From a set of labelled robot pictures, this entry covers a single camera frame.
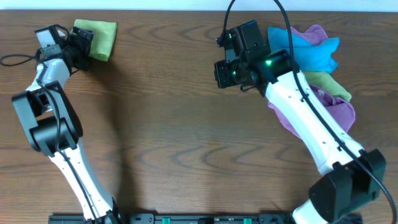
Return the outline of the light green microfiber cloth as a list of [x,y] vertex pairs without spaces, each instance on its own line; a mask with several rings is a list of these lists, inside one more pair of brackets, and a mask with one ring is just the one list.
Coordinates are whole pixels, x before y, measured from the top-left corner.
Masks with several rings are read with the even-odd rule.
[[90,53],[86,57],[107,62],[113,50],[118,24],[116,22],[76,19],[74,26],[94,32]]

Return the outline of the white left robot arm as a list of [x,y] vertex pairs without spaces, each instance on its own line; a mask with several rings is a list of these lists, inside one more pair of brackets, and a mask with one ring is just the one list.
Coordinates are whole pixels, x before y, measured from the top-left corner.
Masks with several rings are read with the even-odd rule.
[[87,71],[94,33],[54,24],[35,30],[40,47],[36,76],[12,104],[30,146],[62,172],[82,209],[83,223],[128,223],[111,194],[98,180],[83,147],[83,128],[64,86],[72,74]]

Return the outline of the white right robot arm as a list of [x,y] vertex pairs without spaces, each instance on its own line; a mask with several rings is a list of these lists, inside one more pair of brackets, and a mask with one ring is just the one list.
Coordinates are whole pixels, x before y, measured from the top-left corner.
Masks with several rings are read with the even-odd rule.
[[256,59],[244,56],[215,63],[219,88],[253,86],[293,126],[322,175],[309,199],[292,212],[294,223],[336,223],[376,200],[386,160],[379,150],[366,152],[335,121],[311,90],[286,50]]

